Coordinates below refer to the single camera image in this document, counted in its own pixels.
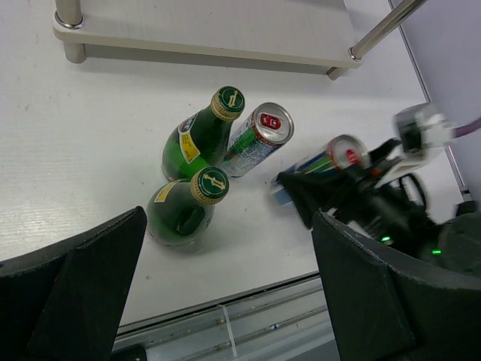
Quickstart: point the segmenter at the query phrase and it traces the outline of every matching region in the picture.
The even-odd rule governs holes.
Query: beverage can
[[[276,103],[259,105],[231,136],[222,170],[229,177],[242,177],[294,134],[294,122]]]
[[[306,156],[284,172],[331,177],[356,163],[363,168],[371,165],[368,149],[352,135],[339,135],[322,147],[320,152]],[[277,203],[286,205],[292,201],[277,177],[272,180],[271,185],[271,192]]]

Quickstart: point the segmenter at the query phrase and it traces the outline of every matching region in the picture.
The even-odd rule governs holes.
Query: green glass bottle
[[[244,106],[239,89],[219,89],[208,107],[183,121],[168,138],[162,153],[164,176],[169,181],[190,179],[204,167],[220,165],[232,122],[242,114]]]
[[[225,197],[228,187],[227,175],[216,167],[203,168],[191,181],[170,182],[147,205],[147,232],[168,246],[194,241],[209,226],[214,205]]]

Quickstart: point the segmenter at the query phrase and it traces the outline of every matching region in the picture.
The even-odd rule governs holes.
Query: red can tab
[[[352,149],[348,149],[346,151],[346,158],[347,158],[348,162],[351,163],[351,164],[359,163],[358,155]]]
[[[280,128],[280,119],[270,114],[261,114],[261,124],[266,128],[278,130]]]

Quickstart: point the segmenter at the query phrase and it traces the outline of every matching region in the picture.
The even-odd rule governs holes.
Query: bottle cap
[[[216,117],[231,122],[241,116],[245,104],[244,95],[239,89],[224,86],[213,95],[210,108]]]
[[[206,167],[195,173],[190,181],[192,195],[206,205],[222,201],[228,192],[227,175],[216,167]]]

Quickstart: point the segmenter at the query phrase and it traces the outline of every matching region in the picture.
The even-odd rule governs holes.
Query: upper shelf
[[[65,42],[358,68],[343,0],[81,0],[83,26]]]

